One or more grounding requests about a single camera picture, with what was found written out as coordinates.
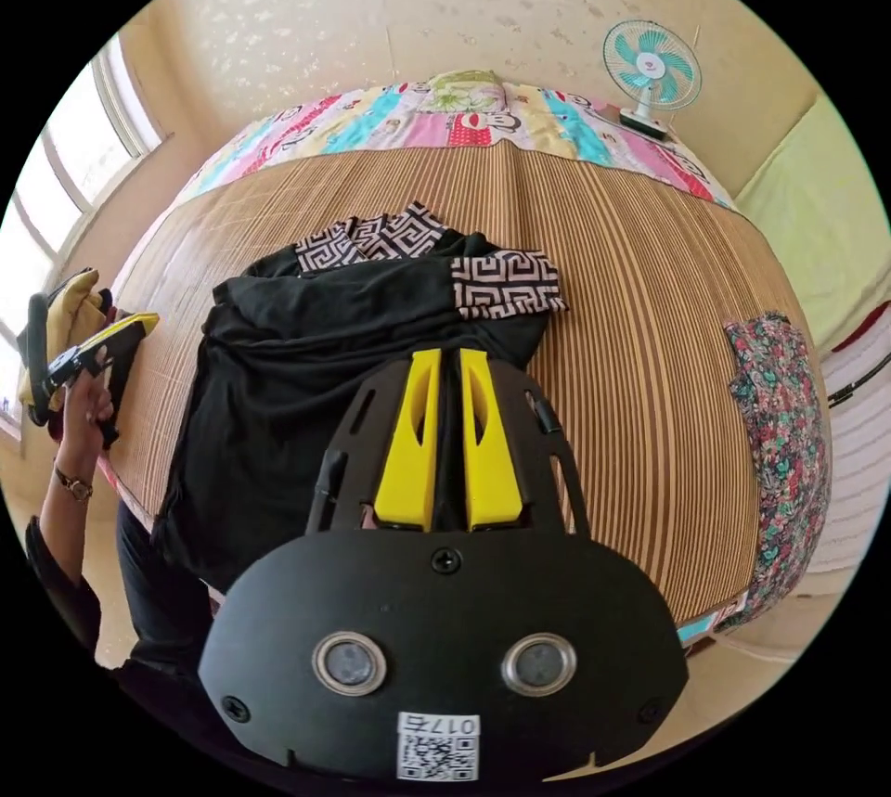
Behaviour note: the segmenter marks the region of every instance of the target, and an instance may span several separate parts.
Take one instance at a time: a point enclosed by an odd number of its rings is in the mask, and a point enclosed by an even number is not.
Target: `window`
[[[21,168],[0,222],[0,425],[21,418],[16,337],[71,244],[127,167],[161,143],[115,36],[62,97]]]

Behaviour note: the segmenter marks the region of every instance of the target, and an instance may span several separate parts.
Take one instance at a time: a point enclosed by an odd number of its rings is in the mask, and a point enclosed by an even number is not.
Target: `fan blade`
[[[615,47],[615,51],[618,55],[627,61],[629,64],[637,64],[638,57],[634,52],[634,49],[628,44],[628,40],[622,33],[619,33],[618,36],[615,37],[615,42],[613,43]]]
[[[659,100],[666,104],[669,101],[674,101],[678,96],[678,83],[675,78],[667,73],[663,78],[659,86]]]
[[[647,52],[650,55],[656,53],[656,47],[662,43],[667,43],[668,37],[659,30],[645,30],[638,39],[638,48],[641,52]]]
[[[625,83],[626,85],[633,85],[637,89],[642,89],[650,82],[650,78],[644,76],[642,73],[628,73],[626,71],[619,71],[618,76],[623,83]]]
[[[691,82],[693,81],[693,68],[687,63],[685,58],[675,52],[660,52],[659,57],[665,62],[667,67],[673,67],[679,73],[683,73]]]

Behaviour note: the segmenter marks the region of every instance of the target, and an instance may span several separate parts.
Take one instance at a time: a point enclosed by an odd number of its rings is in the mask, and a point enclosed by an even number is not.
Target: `hand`
[[[97,361],[105,361],[100,349]],[[94,377],[82,371],[65,388],[62,443],[58,451],[58,467],[71,478],[92,479],[104,439],[99,423],[114,412],[111,395],[105,387],[105,371]]]

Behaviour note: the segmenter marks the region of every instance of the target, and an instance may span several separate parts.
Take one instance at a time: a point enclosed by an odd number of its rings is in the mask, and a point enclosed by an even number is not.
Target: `fan base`
[[[622,108],[619,111],[619,122],[629,129],[635,129],[650,138],[657,138],[659,141],[665,141],[668,138],[668,130],[658,120],[642,117],[629,108]]]

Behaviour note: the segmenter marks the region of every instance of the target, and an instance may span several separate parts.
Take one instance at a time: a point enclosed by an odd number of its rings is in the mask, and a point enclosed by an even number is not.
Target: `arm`
[[[62,439],[56,465],[49,477],[40,510],[40,535],[50,556],[74,586],[81,582],[88,503],[77,500],[56,475],[56,468],[70,479],[93,484],[97,459],[77,453]]]
[[[111,416],[105,380],[82,373],[65,392],[64,437],[59,446],[40,517],[25,533],[28,561],[57,612],[90,651],[96,650],[100,609],[82,577],[88,498],[78,499],[57,474],[92,485],[102,433]]]

